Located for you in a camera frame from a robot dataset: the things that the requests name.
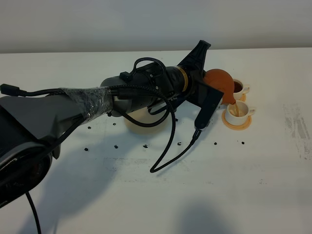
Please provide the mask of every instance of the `white cup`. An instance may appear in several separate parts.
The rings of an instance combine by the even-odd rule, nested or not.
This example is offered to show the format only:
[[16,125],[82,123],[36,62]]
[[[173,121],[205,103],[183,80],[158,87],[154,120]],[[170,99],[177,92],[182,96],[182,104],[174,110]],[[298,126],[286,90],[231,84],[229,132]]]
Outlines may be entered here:
[[237,93],[233,93],[233,96],[234,96],[235,100],[240,100],[243,94],[249,93],[250,85],[243,84],[241,81],[239,81],[237,79],[233,79],[233,81],[239,83],[242,86],[242,90],[241,91],[239,91]]
[[243,101],[236,101],[236,104],[239,108],[239,117],[235,116],[235,105],[228,105],[225,112],[225,119],[231,125],[240,126],[247,121],[248,116],[252,116],[255,113],[256,108],[249,107]]

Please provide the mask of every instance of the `cup handle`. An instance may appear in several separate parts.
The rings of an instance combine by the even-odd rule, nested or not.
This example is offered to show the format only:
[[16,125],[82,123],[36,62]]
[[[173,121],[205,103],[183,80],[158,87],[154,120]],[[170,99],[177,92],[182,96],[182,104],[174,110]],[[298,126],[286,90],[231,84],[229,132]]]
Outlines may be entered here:
[[250,90],[250,85],[248,85],[248,84],[244,84],[243,94],[247,94],[247,93],[249,93],[249,90]]
[[248,116],[252,116],[256,110],[257,110],[257,108],[255,108],[254,106],[249,107],[249,115]]

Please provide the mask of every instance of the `white wall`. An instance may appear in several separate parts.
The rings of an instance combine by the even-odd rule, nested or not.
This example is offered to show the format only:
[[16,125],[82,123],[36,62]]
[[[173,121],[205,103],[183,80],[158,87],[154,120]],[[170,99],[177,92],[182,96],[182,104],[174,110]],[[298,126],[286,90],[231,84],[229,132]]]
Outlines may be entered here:
[[1,0],[0,52],[312,46],[312,0]]

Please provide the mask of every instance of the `cable connector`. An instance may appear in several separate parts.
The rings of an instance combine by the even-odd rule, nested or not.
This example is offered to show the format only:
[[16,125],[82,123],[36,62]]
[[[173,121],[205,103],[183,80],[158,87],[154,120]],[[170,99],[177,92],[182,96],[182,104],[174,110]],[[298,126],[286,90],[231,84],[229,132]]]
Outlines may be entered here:
[[9,85],[9,84],[0,85],[0,90],[1,90],[2,94],[9,95],[9,96],[15,96],[15,97],[18,97],[18,96],[25,97],[26,93],[27,93],[24,90],[20,90],[19,87]]
[[195,132],[194,132],[194,134],[193,134],[193,137],[192,137],[192,140],[191,140],[191,143],[190,143],[190,144],[193,145],[193,144],[195,143],[195,141],[197,141],[197,139],[199,138],[201,132],[202,132],[202,131],[201,131],[200,129],[196,128],[196,130],[195,130]]

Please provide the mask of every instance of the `brown liquid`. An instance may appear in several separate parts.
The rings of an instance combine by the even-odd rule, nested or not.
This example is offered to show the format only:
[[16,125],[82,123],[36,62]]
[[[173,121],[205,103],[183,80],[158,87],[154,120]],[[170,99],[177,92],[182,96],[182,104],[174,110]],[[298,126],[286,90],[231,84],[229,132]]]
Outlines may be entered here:
[[234,104],[234,106],[235,106],[235,110],[236,110],[236,116],[239,117],[239,108],[238,108],[236,103]]
[[241,86],[240,83],[234,81],[234,93],[238,93],[242,91],[243,87]]

